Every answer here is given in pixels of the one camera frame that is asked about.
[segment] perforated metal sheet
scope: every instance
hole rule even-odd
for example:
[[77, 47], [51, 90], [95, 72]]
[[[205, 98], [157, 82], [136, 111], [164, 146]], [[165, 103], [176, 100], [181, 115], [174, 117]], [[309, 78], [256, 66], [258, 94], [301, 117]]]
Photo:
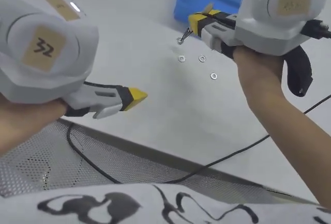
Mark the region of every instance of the perforated metal sheet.
[[[0, 195], [88, 185], [111, 184], [83, 160], [66, 140], [67, 124], [56, 122], [0, 159]], [[123, 183], [161, 183], [187, 172], [117, 149], [74, 127], [73, 144], [94, 164]], [[193, 176], [181, 183], [228, 203], [274, 203], [263, 188], [228, 182], [222, 174]]]

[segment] hand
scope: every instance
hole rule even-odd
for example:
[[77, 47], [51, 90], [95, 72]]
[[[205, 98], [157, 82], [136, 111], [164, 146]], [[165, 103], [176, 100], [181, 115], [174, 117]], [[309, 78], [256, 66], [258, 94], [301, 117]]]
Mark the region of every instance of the hand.
[[44, 104], [16, 104], [0, 94], [0, 156], [28, 140], [67, 111], [61, 100]]
[[265, 96], [284, 97], [281, 89], [284, 60], [281, 57], [257, 54], [247, 47], [237, 47], [233, 57], [249, 104]]

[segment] black cable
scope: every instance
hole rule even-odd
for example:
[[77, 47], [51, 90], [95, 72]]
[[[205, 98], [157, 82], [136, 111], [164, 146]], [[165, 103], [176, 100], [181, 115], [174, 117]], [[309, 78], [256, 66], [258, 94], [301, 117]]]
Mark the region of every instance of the black cable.
[[[310, 111], [312, 111], [313, 109], [317, 108], [319, 105], [323, 104], [324, 102], [326, 102], [327, 100], [329, 100], [331, 98], [331, 95], [323, 98], [321, 101], [319, 101], [318, 103], [316, 103], [314, 106], [312, 106], [311, 108], [309, 108], [308, 110], [306, 110], [304, 112], [304, 114], [308, 114]], [[67, 130], [67, 141], [69, 143], [69, 145], [71, 146], [71, 148], [77, 152], [90, 166], [92, 166], [97, 172], [99, 172], [101, 175], [103, 175], [105, 178], [109, 179], [110, 181], [112, 181], [113, 183], [115, 184], [122, 184], [122, 182], [116, 180], [115, 178], [113, 178], [112, 176], [110, 176], [109, 174], [105, 173], [102, 169], [100, 169], [99, 167], [97, 167], [91, 160], [89, 160], [89, 158], [87, 158], [72, 142], [71, 140], [71, 137], [70, 137], [70, 134], [71, 134], [71, 130], [73, 128], [73, 126], [75, 125], [75, 123], [71, 123], [70, 126], [68, 127], [68, 130]], [[200, 168], [196, 169], [195, 171], [189, 173], [188, 175], [186, 176], [183, 176], [179, 179], [175, 179], [175, 180], [171, 180], [171, 181], [167, 181], [167, 182], [163, 182], [164, 184], [178, 184], [178, 183], [181, 183], [183, 181], [185, 181], [186, 179], [198, 174], [199, 172], [201, 171], [204, 171], [206, 170], [207, 168], [211, 167], [211, 166], [214, 166], [218, 163], [221, 163], [229, 158], [232, 158], [233, 156], [237, 155], [237, 154], [240, 154], [242, 152], [245, 152], [251, 148], [253, 148], [254, 146], [257, 146], [258, 144], [262, 143], [263, 141], [265, 141], [267, 138], [269, 138], [270, 135], [267, 135], [265, 137], [263, 137], [262, 139], [260, 139], [259, 141], [241, 149], [241, 150], [238, 150], [234, 153], [231, 153], [230, 155], [227, 155], [221, 159], [218, 159], [212, 163], [209, 163], [205, 166], [201, 166]]]
[[107, 173], [105, 173], [102, 169], [100, 169], [99, 167], [96, 166], [95, 163], [93, 163], [88, 157], [86, 157], [72, 142], [71, 140], [71, 130], [73, 128], [73, 126], [75, 125], [75, 123], [71, 123], [70, 126], [68, 127], [67, 130], [67, 141], [69, 143], [69, 145], [71, 146], [71, 148], [78, 153], [79, 156], [81, 156], [90, 166], [92, 166], [97, 172], [99, 172], [101, 175], [103, 175], [105, 178], [109, 179], [110, 181], [112, 181], [115, 184], [121, 184], [120, 181], [116, 180], [115, 178], [113, 178], [112, 176], [108, 175]]

